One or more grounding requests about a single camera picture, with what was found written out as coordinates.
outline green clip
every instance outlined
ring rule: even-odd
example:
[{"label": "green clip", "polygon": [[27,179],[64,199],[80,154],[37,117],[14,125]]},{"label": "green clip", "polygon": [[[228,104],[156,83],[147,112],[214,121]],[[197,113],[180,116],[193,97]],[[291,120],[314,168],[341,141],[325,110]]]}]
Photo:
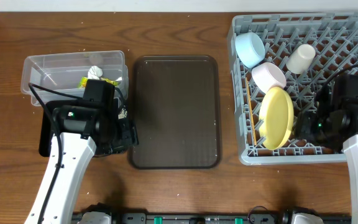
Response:
[{"label": "green clip", "polygon": [[154,224],[162,224],[162,217],[154,217]]},{"label": "green clip", "polygon": [[234,224],[242,224],[242,218],[235,218],[234,219]]}]

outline light blue cup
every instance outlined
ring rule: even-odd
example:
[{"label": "light blue cup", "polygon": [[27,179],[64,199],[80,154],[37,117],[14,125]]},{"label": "light blue cup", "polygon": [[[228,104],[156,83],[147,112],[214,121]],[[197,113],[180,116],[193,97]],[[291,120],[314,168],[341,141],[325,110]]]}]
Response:
[{"label": "light blue cup", "polygon": [[236,52],[241,62],[252,68],[265,58],[265,46],[258,35],[253,32],[236,37]]}]

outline white wall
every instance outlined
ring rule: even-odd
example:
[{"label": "white wall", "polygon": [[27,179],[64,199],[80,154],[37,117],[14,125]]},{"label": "white wall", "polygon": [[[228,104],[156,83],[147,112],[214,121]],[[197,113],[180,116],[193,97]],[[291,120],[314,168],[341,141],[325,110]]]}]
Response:
[{"label": "white wall", "polygon": [[358,0],[0,0],[0,11],[358,11]]}]

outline white cup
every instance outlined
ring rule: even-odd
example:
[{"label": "white cup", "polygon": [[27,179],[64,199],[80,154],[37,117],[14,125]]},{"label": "white cup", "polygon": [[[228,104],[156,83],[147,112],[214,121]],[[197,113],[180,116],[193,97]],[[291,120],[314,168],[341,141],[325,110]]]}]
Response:
[{"label": "white cup", "polygon": [[259,89],[267,93],[269,89],[278,86],[284,88],[287,84],[285,75],[276,65],[265,62],[251,71],[252,78]]},{"label": "white cup", "polygon": [[315,55],[316,51],[312,46],[302,44],[291,54],[286,63],[287,69],[292,73],[302,74],[307,71]]},{"label": "white cup", "polygon": [[252,68],[265,58],[265,46],[258,35],[253,32],[241,34],[234,43],[241,62]]}]

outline brown tray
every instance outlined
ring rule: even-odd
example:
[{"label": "brown tray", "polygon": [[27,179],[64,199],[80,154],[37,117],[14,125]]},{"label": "brown tray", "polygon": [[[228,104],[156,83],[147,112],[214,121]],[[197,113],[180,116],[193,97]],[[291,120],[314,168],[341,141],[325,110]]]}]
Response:
[{"label": "brown tray", "polygon": [[138,169],[207,169],[221,158],[218,67],[214,58],[145,56],[135,65]]}]

